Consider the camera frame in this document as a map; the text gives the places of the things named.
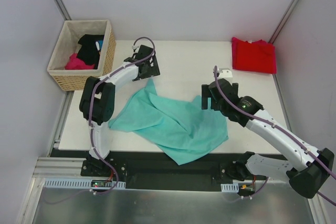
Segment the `teal t shirt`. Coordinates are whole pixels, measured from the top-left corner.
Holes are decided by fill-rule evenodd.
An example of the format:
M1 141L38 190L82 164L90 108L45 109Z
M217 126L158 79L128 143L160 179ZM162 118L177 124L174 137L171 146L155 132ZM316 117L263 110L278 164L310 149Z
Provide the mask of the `teal t shirt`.
M184 165L229 139L226 118L219 111L202 110L201 101L199 95L191 102L161 97L150 79L108 126L141 136Z

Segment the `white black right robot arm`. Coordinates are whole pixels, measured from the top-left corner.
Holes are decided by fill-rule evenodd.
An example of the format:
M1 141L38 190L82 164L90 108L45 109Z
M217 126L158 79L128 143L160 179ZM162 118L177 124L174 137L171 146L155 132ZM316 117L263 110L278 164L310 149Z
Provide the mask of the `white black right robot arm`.
M227 176L243 181L252 175L288 182L302 197L311 199L332 174L334 153L301 140L280 125L250 96L238 96L238 84L220 78L202 85L202 109L219 111L230 121L256 133L285 157L284 160L245 152L226 168Z

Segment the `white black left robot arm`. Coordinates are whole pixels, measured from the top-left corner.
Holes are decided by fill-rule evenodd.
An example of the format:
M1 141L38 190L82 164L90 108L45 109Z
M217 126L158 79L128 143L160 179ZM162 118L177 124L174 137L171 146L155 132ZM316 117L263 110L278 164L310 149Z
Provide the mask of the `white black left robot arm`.
M110 152L105 136L108 122L113 116L116 92L125 84L160 75L155 48L140 45L133 47L133 55L124 59L115 71L102 77L89 77L82 92L79 110L88 122L89 154L97 159L92 169L99 176L110 173L111 164L105 160Z

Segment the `woven wicker basket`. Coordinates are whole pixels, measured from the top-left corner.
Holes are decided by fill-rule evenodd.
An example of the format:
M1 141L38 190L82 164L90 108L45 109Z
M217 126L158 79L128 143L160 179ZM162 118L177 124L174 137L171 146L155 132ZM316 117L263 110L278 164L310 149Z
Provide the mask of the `woven wicker basket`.
M79 50L78 41L85 34L104 35L98 68L66 70L70 56ZM88 77L100 77L112 70L115 47L116 40L109 20L67 20L59 34L47 72L62 90L82 90Z

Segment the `red t shirt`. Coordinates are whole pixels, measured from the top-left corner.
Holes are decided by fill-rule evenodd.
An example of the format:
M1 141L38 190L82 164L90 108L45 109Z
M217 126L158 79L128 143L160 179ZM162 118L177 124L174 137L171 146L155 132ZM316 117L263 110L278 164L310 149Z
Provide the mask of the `red t shirt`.
M248 42L232 37L232 68L240 71L276 74L274 45L264 40Z

